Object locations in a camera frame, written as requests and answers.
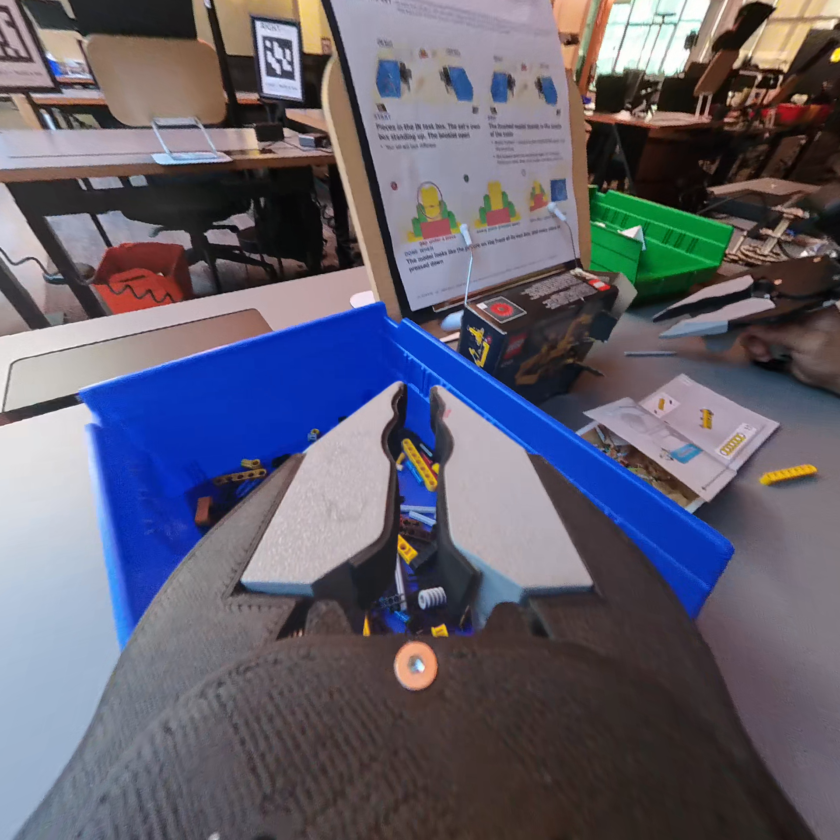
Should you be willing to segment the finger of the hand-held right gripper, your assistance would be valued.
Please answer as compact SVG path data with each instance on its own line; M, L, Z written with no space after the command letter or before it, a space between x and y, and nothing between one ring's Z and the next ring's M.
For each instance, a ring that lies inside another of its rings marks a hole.
M729 278L716 285L705 287L682 301L679 301L653 316L654 322L678 321L684 317L712 312L729 303L746 298L761 298L753 295L754 278L741 275Z
M707 338L723 335L733 329L735 321L776 312L773 300L750 297L735 301L715 311L684 317L659 334L661 340Z

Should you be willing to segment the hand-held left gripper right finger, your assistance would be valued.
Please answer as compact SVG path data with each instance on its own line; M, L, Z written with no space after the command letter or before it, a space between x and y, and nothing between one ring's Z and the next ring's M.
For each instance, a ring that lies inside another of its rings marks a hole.
M500 604L590 593L592 575L516 440L442 386L429 393L439 463L440 575L454 618L475 630Z

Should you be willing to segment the pile of lego pieces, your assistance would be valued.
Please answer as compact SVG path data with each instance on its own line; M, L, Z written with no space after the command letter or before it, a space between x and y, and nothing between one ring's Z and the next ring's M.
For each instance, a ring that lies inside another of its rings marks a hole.
M457 618L447 610L451 599L438 561L439 464L433 450L409 428L397 431L393 445L400 513L394 582L367 609L363 635L456 637L474 633L470 608ZM237 469L205 480L187 494L193 522L207 533L291 458L245 458Z

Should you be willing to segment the blue plastic bin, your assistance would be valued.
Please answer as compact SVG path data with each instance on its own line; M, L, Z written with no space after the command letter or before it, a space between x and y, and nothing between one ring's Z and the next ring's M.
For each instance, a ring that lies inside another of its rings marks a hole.
M242 458L294 455L395 381L430 444L441 385L545 457L635 541L699 615L731 542L383 304L271 332L84 389L91 483L118 644L202 537L197 492Z

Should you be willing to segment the lego instruction booklet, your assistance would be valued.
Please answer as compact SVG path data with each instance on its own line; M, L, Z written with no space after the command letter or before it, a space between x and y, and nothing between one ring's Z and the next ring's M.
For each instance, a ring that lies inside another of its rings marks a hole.
M579 436L689 513L730 485L780 428L684 374L642 401L625 397L585 416Z

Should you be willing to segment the black lego set box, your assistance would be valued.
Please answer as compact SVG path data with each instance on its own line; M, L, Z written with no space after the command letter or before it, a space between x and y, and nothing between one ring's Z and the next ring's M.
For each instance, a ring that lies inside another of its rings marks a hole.
M469 301L458 353L533 404L567 393L637 291L624 274L557 271Z

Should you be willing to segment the person's right hand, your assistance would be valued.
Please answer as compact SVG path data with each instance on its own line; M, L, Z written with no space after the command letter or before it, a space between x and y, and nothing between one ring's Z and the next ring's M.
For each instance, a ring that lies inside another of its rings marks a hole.
M751 361L768 364L777 351L789 356L786 370L797 381L839 395L839 311L836 306L794 321L753 325L740 335Z

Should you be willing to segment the green plastic bin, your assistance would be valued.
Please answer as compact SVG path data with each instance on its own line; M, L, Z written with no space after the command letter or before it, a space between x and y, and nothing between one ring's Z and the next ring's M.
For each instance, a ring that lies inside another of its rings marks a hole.
M591 270L624 274L636 304L683 298L712 278L724 260L732 226L616 191L589 188ZM647 249L620 230L641 224Z

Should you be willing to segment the grey metal stand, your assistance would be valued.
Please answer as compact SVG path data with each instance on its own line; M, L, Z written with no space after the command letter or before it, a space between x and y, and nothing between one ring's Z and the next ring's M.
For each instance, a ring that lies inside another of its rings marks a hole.
M700 215L732 226L725 260L766 266L839 254L839 182L809 185L772 178L709 189Z

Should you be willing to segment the wooden board on metal stand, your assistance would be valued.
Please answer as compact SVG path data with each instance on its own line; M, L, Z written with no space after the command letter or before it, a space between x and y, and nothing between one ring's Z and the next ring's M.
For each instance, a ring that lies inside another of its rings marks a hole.
M226 120L228 105L213 47L198 39L96 34L85 50L111 114L154 132L156 164L230 161L207 130Z
M708 63L693 90L696 98L695 117L698 120L711 119L711 101L729 77L740 48L719 50Z

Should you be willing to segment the red bin with black squiggle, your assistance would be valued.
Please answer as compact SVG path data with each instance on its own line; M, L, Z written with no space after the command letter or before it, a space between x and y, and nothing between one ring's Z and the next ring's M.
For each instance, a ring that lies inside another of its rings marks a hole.
M113 314L159 308L195 297L180 245L126 243L106 250L91 279Z

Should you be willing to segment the black office chair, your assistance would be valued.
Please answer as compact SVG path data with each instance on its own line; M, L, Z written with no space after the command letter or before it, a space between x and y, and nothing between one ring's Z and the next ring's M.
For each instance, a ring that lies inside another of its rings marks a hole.
M283 259L296 260L311 273L322 267L322 219L308 195L235 196L212 185L140 189L140 196L128 199L121 214L186 233L191 243L187 264L206 263L217 284L219 260L260 268L272 281L285 278ZM275 259L278 267L266 258Z

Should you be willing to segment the wooden desk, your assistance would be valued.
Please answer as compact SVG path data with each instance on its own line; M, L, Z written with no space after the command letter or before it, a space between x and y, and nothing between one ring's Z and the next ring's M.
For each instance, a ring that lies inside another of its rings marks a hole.
M202 131L197 126L177 129L168 124L161 135L160 140L152 128L2 131L2 184L89 319L107 317L110 310L81 278L49 220L107 214L144 197L160 200L163 187L88 190L81 187L82 180L302 173L337 164L332 150L305 148L294 132L264 150L252 128Z

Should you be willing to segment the black framed marker sign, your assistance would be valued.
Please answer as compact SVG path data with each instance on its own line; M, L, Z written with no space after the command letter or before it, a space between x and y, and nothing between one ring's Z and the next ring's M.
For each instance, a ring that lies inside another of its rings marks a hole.
M260 99L302 104L305 91L299 22L252 14L250 27Z

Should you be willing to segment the large framed marker sign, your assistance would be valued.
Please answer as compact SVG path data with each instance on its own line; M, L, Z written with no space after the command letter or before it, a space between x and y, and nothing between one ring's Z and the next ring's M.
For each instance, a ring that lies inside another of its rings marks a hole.
M18 1L1 2L1 92L58 92L35 29Z

